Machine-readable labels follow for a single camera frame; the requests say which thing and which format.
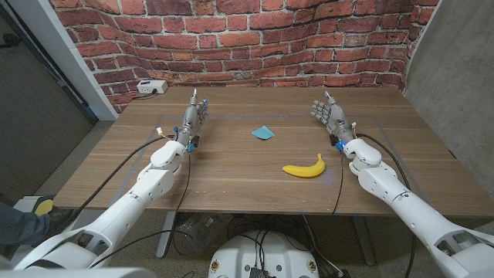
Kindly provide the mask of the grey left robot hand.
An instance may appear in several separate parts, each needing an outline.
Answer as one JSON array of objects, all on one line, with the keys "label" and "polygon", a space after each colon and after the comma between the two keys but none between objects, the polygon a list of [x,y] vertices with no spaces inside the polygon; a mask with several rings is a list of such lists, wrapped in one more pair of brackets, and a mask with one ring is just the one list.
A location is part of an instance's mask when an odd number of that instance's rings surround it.
[{"label": "grey left robot hand", "polygon": [[191,95],[190,104],[187,107],[181,126],[178,128],[176,141],[187,147],[192,138],[201,133],[208,116],[208,101],[199,100],[198,91],[194,88]]}]

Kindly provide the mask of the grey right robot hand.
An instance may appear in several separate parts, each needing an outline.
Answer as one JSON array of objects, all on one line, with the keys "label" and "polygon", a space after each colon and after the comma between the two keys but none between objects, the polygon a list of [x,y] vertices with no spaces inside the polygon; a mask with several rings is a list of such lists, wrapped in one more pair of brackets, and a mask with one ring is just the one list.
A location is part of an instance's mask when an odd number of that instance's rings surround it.
[{"label": "grey right robot hand", "polygon": [[333,135],[343,144],[354,139],[350,122],[347,120],[342,108],[337,104],[335,98],[326,90],[325,101],[315,100],[311,115],[319,120],[327,129],[329,135]]}]

